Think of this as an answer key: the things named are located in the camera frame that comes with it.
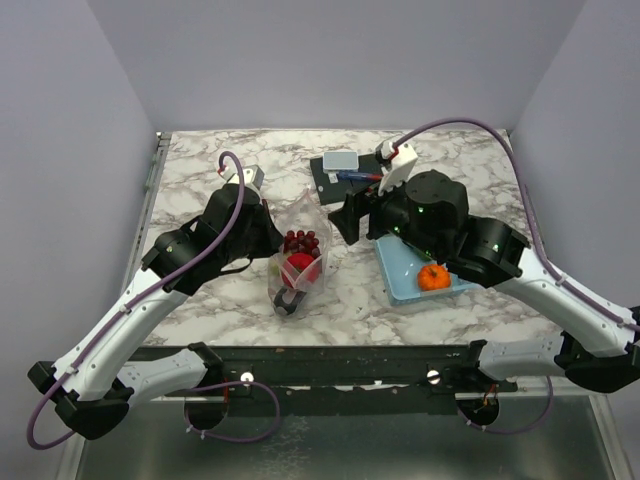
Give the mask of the purple grape bunch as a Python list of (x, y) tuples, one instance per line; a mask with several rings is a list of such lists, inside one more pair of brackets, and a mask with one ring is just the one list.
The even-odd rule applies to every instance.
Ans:
[(321, 255), (320, 240), (313, 230), (289, 230), (284, 236), (283, 254), (303, 253), (317, 258)]

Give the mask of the clear pink zip top bag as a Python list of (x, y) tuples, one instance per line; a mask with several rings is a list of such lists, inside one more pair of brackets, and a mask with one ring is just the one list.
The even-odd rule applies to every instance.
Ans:
[(324, 291), (333, 231), (308, 190), (275, 218), (275, 226), (283, 240), (269, 259), (267, 292), (276, 314), (294, 316)]

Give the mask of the red apple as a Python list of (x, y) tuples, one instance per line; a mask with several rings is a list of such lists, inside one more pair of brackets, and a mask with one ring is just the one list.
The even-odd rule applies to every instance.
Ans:
[(285, 287), (309, 291), (320, 279), (322, 261), (320, 257), (296, 253), (288, 256), (282, 265), (281, 279)]

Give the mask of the blue plastic basket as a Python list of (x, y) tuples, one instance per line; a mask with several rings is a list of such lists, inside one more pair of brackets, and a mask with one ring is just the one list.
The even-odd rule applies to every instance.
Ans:
[(480, 286), (450, 274), (451, 285), (437, 290), (422, 290), (418, 285), (420, 271), (435, 262), (405, 245), (399, 238), (386, 235), (374, 241), (376, 256), (391, 306), (454, 297)]

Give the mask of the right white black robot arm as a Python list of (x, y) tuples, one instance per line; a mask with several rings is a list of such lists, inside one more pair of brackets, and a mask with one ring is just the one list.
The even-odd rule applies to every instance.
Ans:
[(605, 316), (608, 303), (584, 287), (553, 278), (527, 238), (506, 223), (470, 214), (466, 187), (430, 170), (378, 194), (372, 187), (347, 192), (329, 220), (345, 242), (392, 234), (459, 278), (509, 295), (558, 325), (562, 332), (538, 340), (484, 342), (478, 357), (459, 367), (461, 383), (481, 391), (518, 376), (564, 376), (598, 393), (613, 393), (639, 378), (638, 310), (616, 306), (619, 322)]

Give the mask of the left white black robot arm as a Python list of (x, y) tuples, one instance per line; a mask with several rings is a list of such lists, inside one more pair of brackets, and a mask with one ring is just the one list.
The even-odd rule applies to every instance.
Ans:
[(281, 239), (259, 193), (236, 183), (216, 190), (201, 215), (156, 239), (89, 334), (56, 361), (30, 368), (28, 378), (43, 395), (39, 404), (53, 402), (71, 433), (96, 440), (143, 402), (181, 390), (214, 392), (225, 379), (223, 361), (203, 343), (155, 361), (130, 358), (203, 285), (233, 273), (237, 260), (271, 257)]

